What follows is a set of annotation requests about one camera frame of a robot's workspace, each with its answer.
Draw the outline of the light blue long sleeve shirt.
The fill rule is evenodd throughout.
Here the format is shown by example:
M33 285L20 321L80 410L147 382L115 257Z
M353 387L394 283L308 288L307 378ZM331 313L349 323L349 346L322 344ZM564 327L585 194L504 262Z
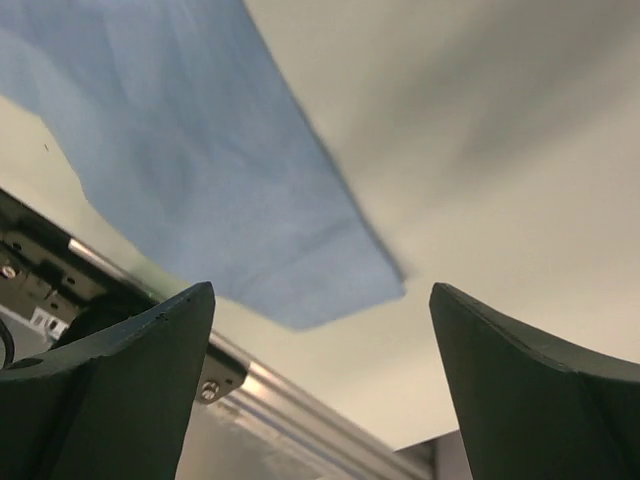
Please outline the light blue long sleeve shirt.
M243 2L5 1L1 92L165 271L295 330L404 295Z

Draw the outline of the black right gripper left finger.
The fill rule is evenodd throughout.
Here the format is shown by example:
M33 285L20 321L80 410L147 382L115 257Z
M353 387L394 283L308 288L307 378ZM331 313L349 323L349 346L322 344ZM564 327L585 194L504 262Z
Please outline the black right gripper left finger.
M2 478L174 478L214 308L199 283L2 370Z

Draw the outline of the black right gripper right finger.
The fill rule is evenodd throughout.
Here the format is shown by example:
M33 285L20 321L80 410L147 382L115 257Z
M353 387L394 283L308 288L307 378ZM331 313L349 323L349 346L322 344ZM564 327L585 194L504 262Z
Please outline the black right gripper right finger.
M638 478L638 364L449 284L434 285L429 307L474 478Z

